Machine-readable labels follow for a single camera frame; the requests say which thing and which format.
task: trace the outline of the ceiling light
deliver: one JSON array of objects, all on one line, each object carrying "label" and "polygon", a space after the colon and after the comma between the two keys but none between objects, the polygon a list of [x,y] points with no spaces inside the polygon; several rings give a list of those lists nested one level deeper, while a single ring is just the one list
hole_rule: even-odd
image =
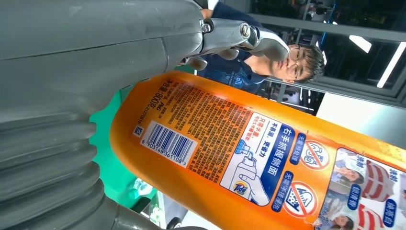
[{"label": "ceiling light", "polygon": [[402,55],[405,48],[406,48],[406,42],[401,42],[399,44],[395,54],[393,55],[391,61],[389,62],[388,67],[386,67],[385,72],[383,72],[381,79],[379,80],[378,84],[376,85],[378,88],[382,88],[385,85],[386,81],[389,78],[389,75],[391,75],[393,69],[395,68],[397,61],[399,60],[399,58]]},{"label": "ceiling light", "polygon": [[366,53],[368,53],[369,50],[371,49],[372,44],[367,40],[365,40],[363,37],[350,35],[350,40]]},{"label": "ceiling light", "polygon": [[323,51],[323,58],[324,58],[324,65],[327,65],[327,57],[326,57],[326,53]]}]

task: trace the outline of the fluorescent light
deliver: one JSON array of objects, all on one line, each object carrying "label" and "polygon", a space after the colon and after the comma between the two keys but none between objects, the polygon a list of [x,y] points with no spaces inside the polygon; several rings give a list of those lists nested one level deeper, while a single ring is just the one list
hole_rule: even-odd
[{"label": "fluorescent light", "polygon": [[401,42],[393,55],[391,61],[389,62],[388,67],[386,67],[385,72],[383,72],[381,79],[379,80],[378,84],[376,85],[378,88],[382,88],[386,81],[389,78],[389,75],[391,75],[393,69],[395,68],[395,65],[397,61],[399,60],[400,56],[402,55],[403,51],[406,48],[406,42]]},{"label": "fluorescent light", "polygon": [[327,57],[326,57],[326,53],[323,51],[323,58],[324,58],[324,65],[327,65]]},{"label": "fluorescent light", "polygon": [[288,104],[288,105],[296,106],[296,107],[303,108],[303,109],[308,109],[308,110],[310,110],[310,111],[314,111],[314,109],[312,109],[312,108],[304,107],[304,106],[297,105],[297,104],[292,104],[292,103],[289,103],[289,102],[281,102],[281,103],[282,103],[282,104]]},{"label": "fluorescent light", "polygon": [[372,44],[365,40],[363,37],[350,35],[350,40],[355,43],[359,48],[363,49],[366,53],[369,52]]}]

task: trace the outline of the glasses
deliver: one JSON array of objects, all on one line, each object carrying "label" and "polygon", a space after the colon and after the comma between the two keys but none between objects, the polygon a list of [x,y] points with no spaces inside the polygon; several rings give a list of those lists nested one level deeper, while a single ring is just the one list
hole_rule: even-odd
[{"label": "glasses", "polygon": [[[303,55],[300,55],[300,46],[296,46],[289,51],[289,59],[294,62],[299,61],[302,56]],[[291,65],[288,68],[288,75],[295,79],[299,77],[299,66],[297,65],[297,63]]]}]

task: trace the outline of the dark blue t-shirt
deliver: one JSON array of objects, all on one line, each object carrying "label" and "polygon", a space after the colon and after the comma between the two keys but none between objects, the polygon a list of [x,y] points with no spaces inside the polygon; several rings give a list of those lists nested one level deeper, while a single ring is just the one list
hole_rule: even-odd
[{"label": "dark blue t-shirt", "polygon": [[[250,25],[262,27],[252,17],[221,2],[217,3],[214,8],[212,18],[245,21]],[[244,62],[250,56],[249,52],[242,50],[239,51],[238,57],[234,60],[225,60],[218,55],[203,56],[207,61],[207,67],[198,71],[197,75],[250,93],[256,93],[265,76],[252,72],[251,67]]]}]

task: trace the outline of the gray plastic casing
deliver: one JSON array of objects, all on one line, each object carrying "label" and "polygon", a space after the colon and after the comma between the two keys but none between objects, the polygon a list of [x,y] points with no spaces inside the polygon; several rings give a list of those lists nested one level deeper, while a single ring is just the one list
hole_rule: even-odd
[{"label": "gray plastic casing", "polygon": [[196,54],[201,19],[185,0],[0,1],[0,230],[160,229],[105,196],[89,116]]}]

